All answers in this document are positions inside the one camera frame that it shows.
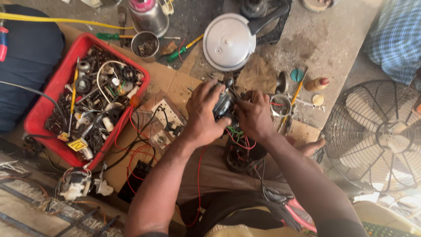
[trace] pedestal fan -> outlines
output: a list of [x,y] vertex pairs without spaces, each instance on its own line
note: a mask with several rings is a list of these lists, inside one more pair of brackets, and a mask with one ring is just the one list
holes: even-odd
[[378,192],[415,189],[421,181],[420,93],[394,81],[370,81],[345,91],[323,129],[336,170]]

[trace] dark blue cloth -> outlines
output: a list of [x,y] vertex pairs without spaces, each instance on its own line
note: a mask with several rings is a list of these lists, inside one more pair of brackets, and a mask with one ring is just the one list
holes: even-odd
[[[7,13],[48,17],[21,5],[5,5]],[[54,22],[6,21],[8,52],[0,62],[0,81],[36,90],[43,88],[61,58],[64,35]],[[0,84],[0,133],[13,130],[38,96],[24,89]]]

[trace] black handle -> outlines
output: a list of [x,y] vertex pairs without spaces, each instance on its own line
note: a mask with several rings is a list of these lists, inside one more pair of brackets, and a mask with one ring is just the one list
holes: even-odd
[[273,11],[272,13],[270,13],[269,15],[265,17],[252,20],[251,22],[248,23],[248,27],[250,28],[251,35],[257,34],[261,29],[263,29],[263,27],[265,27],[271,21],[282,16],[283,14],[288,13],[288,11],[289,11],[289,6],[287,4],[282,7],[279,7],[278,9],[276,9],[275,11]]

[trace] fan guard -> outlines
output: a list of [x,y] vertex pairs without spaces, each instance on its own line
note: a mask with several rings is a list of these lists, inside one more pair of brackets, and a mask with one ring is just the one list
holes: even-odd
[[345,91],[323,129],[325,151],[348,181],[378,192],[415,189],[421,181],[420,93],[378,80]]

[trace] hand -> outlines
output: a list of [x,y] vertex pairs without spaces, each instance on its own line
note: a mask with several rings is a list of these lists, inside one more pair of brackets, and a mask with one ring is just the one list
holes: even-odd
[[212,143],[222,136],[225,128],[231,124],[230,118],[221,118],[215,122],[213,117],[212,110],[218,102],[219,95],[225,90],[225,85],[219,85],[212,90],[217,82],[211,80],[200,84],[187,101],[189,121],[181,136],[194,149]]
[[244,133],[260,144],[276,133],[270,117],[269,101],[269,95],[249,91],[243,100],[237,101],[235,109]]

